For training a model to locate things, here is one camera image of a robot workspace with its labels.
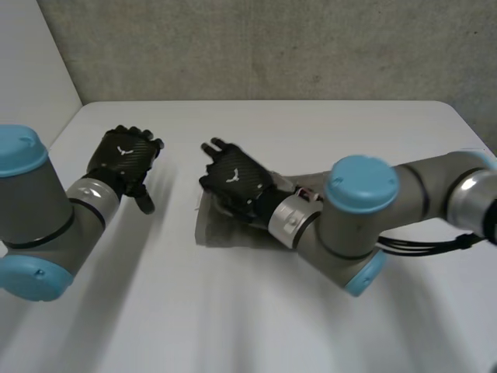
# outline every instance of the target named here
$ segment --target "white logo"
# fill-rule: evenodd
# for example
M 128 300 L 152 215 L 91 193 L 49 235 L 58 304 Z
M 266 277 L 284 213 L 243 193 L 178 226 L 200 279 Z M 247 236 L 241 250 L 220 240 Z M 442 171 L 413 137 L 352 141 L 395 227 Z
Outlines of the white logo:
M 126 150 L 121 149 L 120 146 L 117 147 L 117 150 L 119 151 L 119 153 L 121 153 L 121 155 L 131 154 L 132 152 L 134 152 L 134 150 L 130 150 L 127 152 Z
M 235 176 L 233 176 L 233 179 L 228 179 L 226 180 L 226 183 L 233 183 L 234 181 L 239 181 L 240 178 L 238 177 L 238 169 L 235 169 Z

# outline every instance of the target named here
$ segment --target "robotic arm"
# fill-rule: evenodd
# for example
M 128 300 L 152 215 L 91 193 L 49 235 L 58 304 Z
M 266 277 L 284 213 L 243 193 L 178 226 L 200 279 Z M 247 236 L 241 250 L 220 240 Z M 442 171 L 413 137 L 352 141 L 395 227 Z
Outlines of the robotic arm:
M 106 132 L 87 173 L 64 192 L 36 132 L 0 126 L 0 287 L 30 301 L 52 301 L 71 285 L 123 195 L 154 211 L 143 184 L 164 144 L 150 131 Z
M 385 230 L 442 218 L 474 234 L 454 242 L 417 242 L 421 247 L 439 243 L 435 253 L 443 253 L 482 239 L 497 243 L 497 172 L 478 153 L 452 152 L 395 167 L 352 155 L 333 166 L 319 201 L 279 190 L 238 146 L 218 138 L 211 143 L 202 145 L 214 163 L 200 184 L 220 209 L 262 225 L 351 295 L 360 295 L 378 275 L 385 252 L 397 253 L 379 249 L 378 242 L 396 249 L 415 243 L 393 245 L 380 237 Z

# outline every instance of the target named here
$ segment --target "white wall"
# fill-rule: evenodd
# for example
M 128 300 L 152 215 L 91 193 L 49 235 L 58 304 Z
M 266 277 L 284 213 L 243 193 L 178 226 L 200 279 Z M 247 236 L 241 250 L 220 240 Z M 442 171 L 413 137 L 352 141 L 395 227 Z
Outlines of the white wall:
M 35 0 L 0 0 L 0 124 L 52 145 L 81 100 Z

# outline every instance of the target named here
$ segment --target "black ring band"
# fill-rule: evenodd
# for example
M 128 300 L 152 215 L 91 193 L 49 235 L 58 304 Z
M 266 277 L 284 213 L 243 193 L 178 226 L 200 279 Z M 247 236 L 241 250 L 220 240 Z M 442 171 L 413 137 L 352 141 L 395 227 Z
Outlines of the black ring band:
M 292 242 L 292 249 L 296 249 L 299 241 L 301 240 L 302 235 L 304 234 L 305 230 L 308 228 L 308 226 L 318 218 L 318 216 L 321 215 L 320 211 L 316 211 L 314 214 L 311 214 L 309 218 L 304 221 L 304 224 L 301 225 L 299 228 L 297 234 L 294 237 L 294 241 Z
M 87 203 L 87 202 L 84 202 L 83 200 L 79 200 L 78 198 L 69 198 L 70 202 L 72 202 L 73 204 L 79 204 L 83 207 L 86 207 L 88 208 L 99 220 L 100 220 L 100 223 L 102 224 L 102 227 L 103 229 L 105 230 L 106 228 L 106 221 L 105 219 L 103 218 L 102 214 L 100 214 L 100 211 L 98 211 L 94 206 L 92 206 L 91 204 Z
M 50 242 L 53 239 L 56 239 L 58 236 L 63 235 L 72 226 L 74 222 L 75 222 L 75 211 L 74 209 L 72 209 L 71 216 L 69 217 L 69 219 L 64 223 L 64 225 L 62 225 L 54 233 L 50 233 L 49 235 L 46 235 L 45 237 L 37 239 L 35 241 L 24 242 L 24 243 L 12 243 L 12 242 L 3 241 L 3 244 L 8 249 L 32 249 L 33 247 L 44 245 L 45 243 Z
M 422 181 L 421 175 L 419 175 L 418 171 L 410 165 L 400 165 L 400 167 L 404 167 L 405 169 L 410 171 L 411 174 L 419 183 L 419 187 L 421 188 L 421 194 L 422 194 L 422 210 L 421 210 L 421 218 L 419 219 L 419 221 L 425 220 L 429 211 L 431 200 L 429 199 L 428 190 L 426 189 L 426 186 Z

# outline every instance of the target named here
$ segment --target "light blue joint cap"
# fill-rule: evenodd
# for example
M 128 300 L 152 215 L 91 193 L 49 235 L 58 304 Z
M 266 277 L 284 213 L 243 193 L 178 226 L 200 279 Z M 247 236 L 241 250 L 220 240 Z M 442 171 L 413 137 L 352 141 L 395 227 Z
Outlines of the light blue joint cap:
M 8 255 L 0 260 L 0 287 L 28 301 L 54 301 L 73 280 L 63 267 L 35 256 Z
M 490 155 L 483 152 L 483 150 L 466 150 L 463 149 L 464 152 L 469 152 L 473 155 L 479 157 L 490 169 L 497 169 L 497 159 L 491 157 Z
M 378 251 L 359 273 L 345 285 L 345 290 L 354 297 L 361 295 L 380 273 L 386 259 L 387 254 L 381 250 Z
M 342 211 L 371 214 L 393 202 L 398 189 L 397 173 L 386 162 L 351 155 L 333 166 L 325 185 L 325 196 Z
M 34 130 L 16 124 L 0 125 L 0 177 L 28 173 L 47 159 L 47 149 Z

